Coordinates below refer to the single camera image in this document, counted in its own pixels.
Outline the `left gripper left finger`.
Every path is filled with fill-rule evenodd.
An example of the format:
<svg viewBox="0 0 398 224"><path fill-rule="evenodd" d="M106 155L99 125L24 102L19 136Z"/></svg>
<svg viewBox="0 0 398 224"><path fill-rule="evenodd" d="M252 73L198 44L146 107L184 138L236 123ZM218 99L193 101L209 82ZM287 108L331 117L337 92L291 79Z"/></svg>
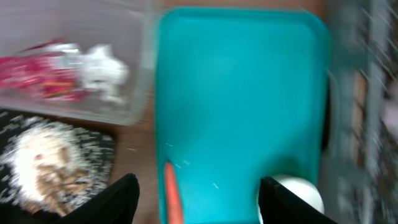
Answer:
<svg viewBox="0 0 398 224"><path fill-rule="evenodd" d="M65 217L49 212L29 215L9 204L1 205L1 224L131 224L140 195L138 179L128 173Z"/></svg>

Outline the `white napkin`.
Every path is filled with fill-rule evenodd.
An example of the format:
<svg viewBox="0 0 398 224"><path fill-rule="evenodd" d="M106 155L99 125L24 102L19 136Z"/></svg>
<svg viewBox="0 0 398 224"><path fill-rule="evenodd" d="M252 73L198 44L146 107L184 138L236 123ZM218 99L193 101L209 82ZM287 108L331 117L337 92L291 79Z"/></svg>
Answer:
<svg viewBox="0 0 398 224"><path fill-rule="evenodd" d="M125 84L129 67L113 55L110 44L98 44L81 56L81 83L84 88L100 92L103 101L124 104L119 88Z"/></svg>

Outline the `orange carrot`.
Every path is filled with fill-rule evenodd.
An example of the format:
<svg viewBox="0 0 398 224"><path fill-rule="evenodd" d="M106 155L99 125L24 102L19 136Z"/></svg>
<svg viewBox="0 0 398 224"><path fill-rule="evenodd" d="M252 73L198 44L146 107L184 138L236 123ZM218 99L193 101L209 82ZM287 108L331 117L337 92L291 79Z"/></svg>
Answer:
<svg viewBox="0 0 398 224"><path fill-rule="evenodd" d="M184 224L182 201L180 199L177 177L173 165L169 162L166 162L164 165L164 181L168 224Z"/></svg>

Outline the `red snack wrapper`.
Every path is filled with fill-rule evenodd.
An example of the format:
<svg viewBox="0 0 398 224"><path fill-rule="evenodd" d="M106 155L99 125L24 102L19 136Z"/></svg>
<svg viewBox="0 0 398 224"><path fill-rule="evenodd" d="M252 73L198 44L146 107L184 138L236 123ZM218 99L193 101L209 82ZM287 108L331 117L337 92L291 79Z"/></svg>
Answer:
<svg viewBox="0 0 398 224"><path fill-rule="evenodd" d="M82 52L76 43L54 39L1 58L1 88L43 100L80 101Z"/></svg>

